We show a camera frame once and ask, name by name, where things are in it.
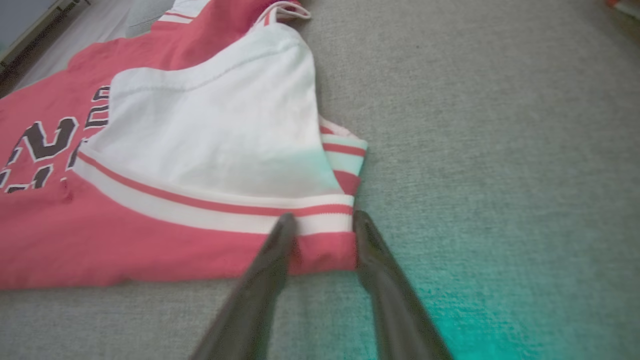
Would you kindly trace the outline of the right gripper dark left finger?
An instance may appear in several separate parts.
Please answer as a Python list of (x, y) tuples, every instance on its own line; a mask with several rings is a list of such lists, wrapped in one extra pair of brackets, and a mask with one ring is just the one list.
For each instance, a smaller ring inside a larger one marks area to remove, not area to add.
[(265, 360), (275, 305), (285, 287), (297, 223), (282, 214), (227, 297), (192, 360)]

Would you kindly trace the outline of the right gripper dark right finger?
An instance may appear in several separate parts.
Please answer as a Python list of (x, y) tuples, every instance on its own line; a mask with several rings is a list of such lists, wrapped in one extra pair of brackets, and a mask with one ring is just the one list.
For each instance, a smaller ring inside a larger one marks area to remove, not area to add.
[(373, 219), (353, 216), (356, 273), (370, 296), (379, 360), (452, 360), (453, 356)]

